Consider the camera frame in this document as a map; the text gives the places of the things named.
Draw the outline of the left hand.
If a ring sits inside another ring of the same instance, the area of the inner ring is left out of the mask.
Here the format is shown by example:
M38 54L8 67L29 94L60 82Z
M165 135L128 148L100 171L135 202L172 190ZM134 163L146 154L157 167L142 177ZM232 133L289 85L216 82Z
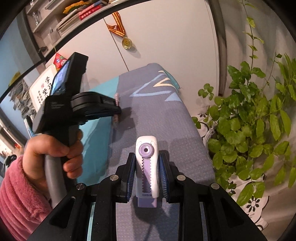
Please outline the left hand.
M81 176L83 169L83 133L78 130L73 145L67 147L56 138L41 134L31 138L25 147L22 166L27 180L41 193L48 194L47 178L45 173L46 161L56 161L59 169L70 179Z

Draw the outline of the pink fleece sleeve forearm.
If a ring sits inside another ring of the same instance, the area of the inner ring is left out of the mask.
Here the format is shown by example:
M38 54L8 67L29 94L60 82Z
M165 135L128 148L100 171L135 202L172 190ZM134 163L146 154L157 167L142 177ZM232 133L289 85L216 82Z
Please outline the pink fleece sleeve forearm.
M27 240L52 211L48 199L27 180L22 160L12 162L1 184L1 224L15 240Z

